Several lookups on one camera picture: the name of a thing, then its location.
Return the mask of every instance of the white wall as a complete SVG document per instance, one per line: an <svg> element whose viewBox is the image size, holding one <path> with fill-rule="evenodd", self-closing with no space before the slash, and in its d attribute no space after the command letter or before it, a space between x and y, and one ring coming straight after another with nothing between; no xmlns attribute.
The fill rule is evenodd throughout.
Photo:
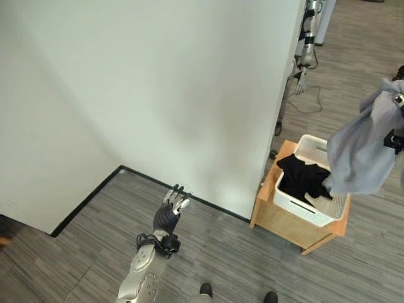
<svg viewBox="0 0 404 303"><path fill-rule="evenodd" d="M10 0L123 164L249 218L303 0Z"/></svg>
<svg viewBox="0 0 404 303"><path fill-rule="evenodd" d="M0 213L51 233L119 162L0 17Z"/></svg>

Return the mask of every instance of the table leg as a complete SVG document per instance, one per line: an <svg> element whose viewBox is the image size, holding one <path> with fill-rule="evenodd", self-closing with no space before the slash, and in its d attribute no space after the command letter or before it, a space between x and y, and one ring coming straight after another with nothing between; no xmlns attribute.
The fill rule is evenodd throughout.
<svg viewBox="0 0 404 303"><path fill-rule="evenodd" d="M323 244L327 243L328 241L334 239L335 237L336 237L336 234L328 234L324 238L322 238L320 241L318 241L317 243L314 243L309 248L302 249L301 254L303 256L305 256L306 254L311 253L313 250L319 248L320 246L322 246Z"/></svg>
<svg viewBox="0 0 404 303"><path fill-rule="evenodd" d="M252 212L252 217L251 217L251 221L250 221L250 229L253 229L255 226L255 222L257 222L257 217L258 217L259 209L261 208L261 203L262 203L261 199L257 199L255 201L254 211Z"/></svg>

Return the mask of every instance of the cable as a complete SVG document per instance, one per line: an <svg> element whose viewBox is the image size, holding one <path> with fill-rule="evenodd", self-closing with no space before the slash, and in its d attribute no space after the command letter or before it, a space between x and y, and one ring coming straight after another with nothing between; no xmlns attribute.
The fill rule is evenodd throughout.
<svg viewBox="0 0 404 303"><path fill-rule="evenodd" d="M317 54L316 54L316 49L313 49L314 53L314 59L316 60L316 65L313 68L308 67L308 69L316 69L318 67L318 60L317 60Z"/></svg>
<svg viewBox="0 0 404 303"><path fill-rule="evenodd" d="M301 114L317 114L318 112L322 112L323 111L323 105L321 104L320 101L320 92L321 92L321 86L319 85L314 85L314 86L310 86L309 88L306 89L306 91L311 90L312 88L318 88L318 93L317 93L317 103L320 106L320 108L318 110L314 110L311 112L304 112L303 110L300 110L296 105L294 105L291 101L287 101L288 104L290 104L295 110L297 110L298 112L300 112ZM292 93L288 96L289 97L296 95L296 93Z"/></svg>
<svg viewBox="0 0 404 303"><path fill-rule="evenodd" d="M173 253L178 252L181 242L178 241L178 236L174 234L166 235L162 240L158 240L155 235L145 232L136 237L138 251L142 246L150 244L154 245L159 253L169 259Z"/></svg>

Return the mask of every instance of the black baseboard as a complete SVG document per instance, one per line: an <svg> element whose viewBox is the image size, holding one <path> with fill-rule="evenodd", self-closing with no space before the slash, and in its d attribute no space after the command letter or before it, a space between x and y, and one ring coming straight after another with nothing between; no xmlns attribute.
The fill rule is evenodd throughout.
<svg viewBox="0 0 404 303"><path fill-rule="evenodd" d="M148 179L148 180L150 180L150 181L153 181L154 183L157 183L157 184L159 184L159 185L161 185L161 186L164 186L164 187L166 187L166 188L171 188L171 187L174 185L174 184L173 184L173 185L168 185L168 184L166 184L166 183L164 183L164 182L162 182L162 181L156 180L156 179L154 179L154 178L152 178L152 177L149 177L148 175L142 174L141 172L138 172L138 171L136 171L136 170L134 170L134 169L131 169L131 168L129 168L129 167L126 167L126 166L123 166L123 165L122 165L121 167L122 167L122 169L124 169L124 170L126 170L126 171L128 171L128 172L131 172L132 174L139 175L139 176L141 176L141 177L143 177L143 178L145 178L145 179ZM240 220L245 221L245 222L248 222L248 223L250 222L250 219L244 218L244 217L242 217L242 216L240 216L240 215L238 215L238 214L236 214L236 213L234 213L234 212L232 212L232 211L226 210L225 208L222 208L222 207L220 207L220 206L217 206L217 205L214 205L214 204L212 204L212 203L210 203L210 202L207 202L207 201L204 200L204 199L198 198L198 197L193 196L193 195L191 195L191 198L192 198L193 200L196 200L196 201L200 202L200 203L203 203L203 204L208 205L208 206L210 206L210 207L213 207L213 208L215 208L215 209L217 209L217 210L220 210L220 211L222 211L222 212L224 212L224 213L226 213L226 214L228 214L228 215L230 215L230 216L233 216L233 217L235 217L235 218L237 218L237 219L240 219Z"/></svg>
<svg viewBox="0 0 404 303"><path fill-rule="evenodd" d="M109 175L104 181L102 181L100 183L100 185L98 185L84 200L83 202L81 202L55 229L53 232L50 233L50 236L55 238L57 237L62 231L63 229L70 223L70 221L73 220L73 218L84 208L84 206L86 206L88 204L88 202L90 202L92 200L92 198L95 197L96 194L98 194L101 189L104 188L105 185L107 185L107 183L109 181L111 181L111 179L113 177L116 176L116 174L119 173L119 171L122 169L122 167L119 166L116 170L114 170L111 175Z"/></svg>
<svg viewBox="0 0 404 303"><path fill-rule="evenodd" d="M152 182L154 182L154 183L157 183L157 184L159 184L159 185L161 185L161 186L164 186L164 187L166 187L166 188L171 188L172 187L172 185L168 185L168 184L166 184L166 183L164 183L164 182L162 182L162 181L159 181L159 180L157 180L157 179L154 179L154 178L152 178L152 177L149 177L148 175L145 175L145 174L142 174L141 172L138 172L138 171L136 171L136 170L134 170L134 169L131 169L131 168L129 168L129 167L127 167L127 166L124 166L124 165L120 165L118 168L116 168L116 170L114 170L112 173L111 173L111 175L109 175L104 181L102 181L101 183L100 183L100 185L98 185L85 199L84 199L84 201L83 202L81 202L56 228L55 228L55 230L52 232L52 233L50 233L50 236L51 237L57 237L62 231L63 231L63 229L70 223L70 221L72 221L72 219L84 208L84 206L86 206L87 204L88 204L88 202L90 202L94 197L95 197L95 195L97 195L100 191L101 191L101 189L103 189L104 188L104 186L105 185L107 185L107 183L113 178L113 177L115 177L122 169L124 169L124 170L126 170L126 171L128 171L128 172L131 172L132 174L136 174L136 175L139 175L139 176L141 176L141 177L143 177L143 178L145 178L145 179L148 179L148 180L150 180L150 181L152 181ZM207 202L206 200L204 200L204 199L201 199L201 198L198 198L198 197L195 197L195 196L191 196L191 198L193 199L193 200L196 200L196 201L198 201L198 202L200 202L200 203L203 203L203 204L205 204L205 205L208 205L208 206L210 206L210 207L213 207L213 208L215 208L215 209L217 209L217 210L220 210L220 211L222 211L222 212L224 212L224 213L226 213L226 214L228 214L228 215L230 215L230 216L233 216L233 217L235 217L235 218L237 218L237 219L240 219L240 220L242 220L242 221L245 221L245 222L250 222L250 219L247 219L247 218L244 218L244 217L242 217L242 216L240 216L240 215L238 215L238 214L236 214L236 213L233 213L232 211L228 211L228 210L226 210L225 208L222 208L222 207L219 207L219 206L217 206L217 205L214 205L214 204L212 204L212 203L210 203L210 202Z"/></svg>

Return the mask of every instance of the silver robotic forearm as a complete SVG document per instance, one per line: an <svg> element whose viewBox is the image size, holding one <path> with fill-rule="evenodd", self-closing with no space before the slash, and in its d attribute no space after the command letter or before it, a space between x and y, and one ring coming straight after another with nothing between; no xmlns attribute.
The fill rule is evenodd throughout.
<svg viewBox="0 0 404 303"><path fill-rule="evenodd" d="M304 46L297 64L297 72L295 77L299 79L296 88L296 95L300 95L306 88L307 69L313 66L316 61L314 53L314 43L317 35L318 12L320 9L320 0L307 0L306 11L302 23L304 32Z"/></svg>
<svg viewBox="0 0 404 303"><path fill-rule="evenodd" d="M162 253L164 239L172 235L180 212L190 202L189 195L179 193L183 189L183 187L174 186L164 197L163 204L154 218L153 235L143 238L145 244L140 246L134 256L129 273L119 287L116 302L152 303L155 301L160 279L170 256L170 253L169 255Z"/></svg>
<svg viewBox="0 0 404 303"><path fill-rule="evenodd" d="M305 33L304 46L300 57L300 65L308 68L314 64L314 43L318 27L318 11L320 0L307 0L303 31Z"/></svg>

